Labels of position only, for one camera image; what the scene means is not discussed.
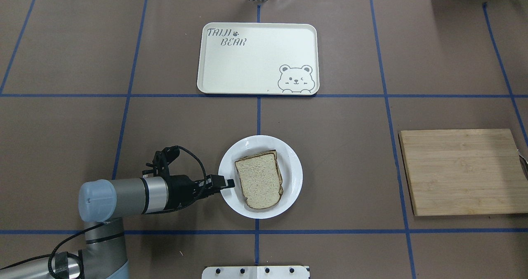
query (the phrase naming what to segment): wooden cutting board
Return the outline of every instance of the wooden cutting board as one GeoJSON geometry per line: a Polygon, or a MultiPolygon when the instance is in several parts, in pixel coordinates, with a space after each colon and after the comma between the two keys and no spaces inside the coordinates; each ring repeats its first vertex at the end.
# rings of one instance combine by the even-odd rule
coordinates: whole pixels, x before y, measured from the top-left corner
{"type": "Polygon", "coordinates": [[[528,180],[509,129],[401,131],[417,216],[528,213],[528,180]]]}

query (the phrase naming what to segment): bear ear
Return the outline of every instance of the bear ear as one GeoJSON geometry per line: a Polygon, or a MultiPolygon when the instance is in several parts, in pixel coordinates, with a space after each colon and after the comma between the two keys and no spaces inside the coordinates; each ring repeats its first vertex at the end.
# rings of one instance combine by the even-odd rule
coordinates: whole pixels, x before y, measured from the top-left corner
{"type": "Polygon", "coordinates": [[[282,73],[289,69],[291,69],[289,65],[282,65],[279,70],[282,73]]]}
{"type": "Polygon", "coordinates": [[[304,65],[301,69],[311,74],[311,67],[309,65],[304,65]]]}

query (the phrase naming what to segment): white tray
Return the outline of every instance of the white tray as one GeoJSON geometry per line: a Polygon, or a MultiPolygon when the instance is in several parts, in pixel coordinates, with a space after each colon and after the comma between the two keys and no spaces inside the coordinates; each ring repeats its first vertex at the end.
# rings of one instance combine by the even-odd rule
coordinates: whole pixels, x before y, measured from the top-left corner
{"type": "Polygon", "coordinates": [[[196,85],[206,94],[313,95],[317,31],[298,23],[208,23],[196,85]]]}

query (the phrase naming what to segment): bread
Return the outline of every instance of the bread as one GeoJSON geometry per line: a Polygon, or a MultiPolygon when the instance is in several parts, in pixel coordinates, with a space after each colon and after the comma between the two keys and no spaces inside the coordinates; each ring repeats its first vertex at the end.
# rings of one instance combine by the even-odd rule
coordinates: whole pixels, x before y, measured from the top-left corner
{"type": "Polygon", "coordinates": [[[243,157],[234,163],[245,202],[252,209],[267,209],[283,195],[283,178],[277,164],[277,151],[243,157]]]}

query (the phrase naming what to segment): bear drawing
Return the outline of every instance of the bear drawing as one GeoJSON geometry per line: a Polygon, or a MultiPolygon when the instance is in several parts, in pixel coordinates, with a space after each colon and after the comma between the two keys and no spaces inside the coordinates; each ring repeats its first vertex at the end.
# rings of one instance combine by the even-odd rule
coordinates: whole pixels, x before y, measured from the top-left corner
{"type": "Polygon", "coordinates": [[[312,68],[309,65],[300,68],[282,65],[279,70],[281,76],[278,84],[283,93],[311,93],[315,88],[315,81],[311,78],[312,68]]]}

